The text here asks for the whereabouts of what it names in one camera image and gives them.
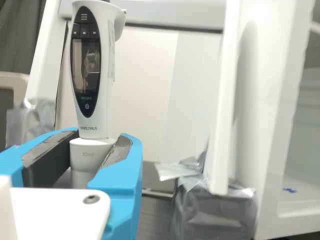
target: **pipette display screen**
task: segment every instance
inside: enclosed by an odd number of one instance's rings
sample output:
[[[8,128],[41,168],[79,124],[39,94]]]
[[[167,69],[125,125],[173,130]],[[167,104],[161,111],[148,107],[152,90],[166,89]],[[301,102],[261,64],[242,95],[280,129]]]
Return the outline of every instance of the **pipette display screen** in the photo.
[[[74,91],[97,91],[100,81],[100,42],[95,39],[72,40],[72,80]]]

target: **blue sticker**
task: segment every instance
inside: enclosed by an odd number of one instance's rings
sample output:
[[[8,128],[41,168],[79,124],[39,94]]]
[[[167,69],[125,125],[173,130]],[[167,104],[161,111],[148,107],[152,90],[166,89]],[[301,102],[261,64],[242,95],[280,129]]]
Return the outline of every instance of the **blue sticker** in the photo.
[[[292,189],[292,188],[283,188],[283,191],[291,193],[291,194],[295,194],[297,191]]]

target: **screw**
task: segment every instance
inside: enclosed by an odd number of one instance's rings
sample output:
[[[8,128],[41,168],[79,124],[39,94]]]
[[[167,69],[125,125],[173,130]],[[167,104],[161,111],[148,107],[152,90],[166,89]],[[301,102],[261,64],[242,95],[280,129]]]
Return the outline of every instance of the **screw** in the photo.
[[[89,195],[85,199],[83,199],[84,204],[95,204],[100,200],[98,195]]]

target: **gray curtain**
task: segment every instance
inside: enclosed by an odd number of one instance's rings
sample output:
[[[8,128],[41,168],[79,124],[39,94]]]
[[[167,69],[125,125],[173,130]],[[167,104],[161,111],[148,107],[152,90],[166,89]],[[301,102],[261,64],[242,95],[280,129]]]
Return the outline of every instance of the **gray curtain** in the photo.
[[[0,0],[0,71],[29,74],[46,0]]]

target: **blue holder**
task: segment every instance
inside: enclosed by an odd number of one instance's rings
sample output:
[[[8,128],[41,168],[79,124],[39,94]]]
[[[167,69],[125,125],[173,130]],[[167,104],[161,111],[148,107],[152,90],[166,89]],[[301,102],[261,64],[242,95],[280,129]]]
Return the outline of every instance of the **blue holder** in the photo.
[[[49,137],[77,128],[65,128],[45,133],[20,146],[0,153],[0,175],[9,175],[13,187],[23,187],[22,156]],[[88,189],[101,190],[111,200],[110,216],[102,240],[135,240],[142,197],[143,146],[139,139],[122,134],[131,142],[126,159],[98,171],[88,183]]]

